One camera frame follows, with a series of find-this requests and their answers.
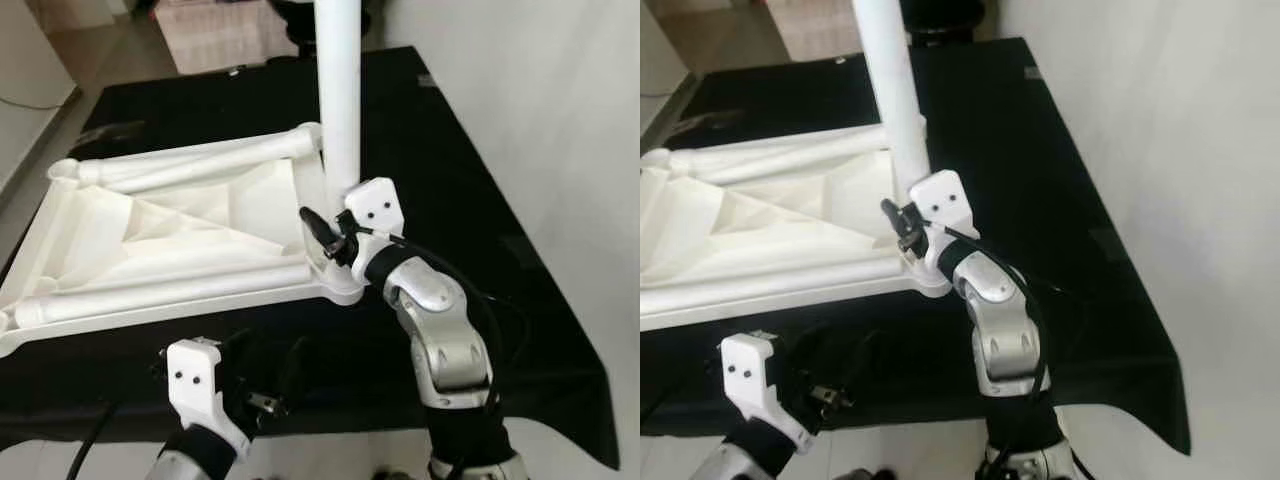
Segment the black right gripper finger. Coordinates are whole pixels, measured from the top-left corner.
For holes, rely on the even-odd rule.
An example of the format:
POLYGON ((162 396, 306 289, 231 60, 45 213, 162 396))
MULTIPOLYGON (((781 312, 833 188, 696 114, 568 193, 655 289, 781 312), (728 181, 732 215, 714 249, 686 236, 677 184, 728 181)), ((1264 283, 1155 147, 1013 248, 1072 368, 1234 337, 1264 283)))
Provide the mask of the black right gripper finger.
POLYGON ((344 262, 346 238, 340 233, 335 233, 326 220, 311 207, 301 206, 300 219, 320 244, 326 259, 334 262, 344 262))
POLYGON ((904 206, 896 205, 891 198, 879 202, 882 212, 888 218, 897 241, 900 251, 922 250, 922 216, 914 202, 904 206))

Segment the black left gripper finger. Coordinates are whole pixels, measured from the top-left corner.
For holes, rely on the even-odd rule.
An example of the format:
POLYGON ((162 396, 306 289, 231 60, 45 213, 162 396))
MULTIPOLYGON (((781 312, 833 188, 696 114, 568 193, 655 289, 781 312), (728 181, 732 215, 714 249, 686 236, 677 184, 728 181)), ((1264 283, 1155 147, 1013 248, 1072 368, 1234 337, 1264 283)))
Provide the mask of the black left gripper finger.
POLYGON ((239 329, 221 342, 221 372, 227 376, 248 376, 256 364, 259 332, 239 329))
POLYGON ((876 342, 881 338, 881 330, 868 332, 852 351, 852 362, 847 371, 847 392, 852 392, 854 383, 864 374, 874 357, 876 342))
POLYGON ((803 370, 809 351, 815 344, 817 326, 792 328, 780 333, 782 364, 790 370, 803 370))
POLYGON ((282 367, 282 399, 297 401, 305 392, 307 381, 306 364, 308 361, 311 339, 297 338, 285 352, 282 367))

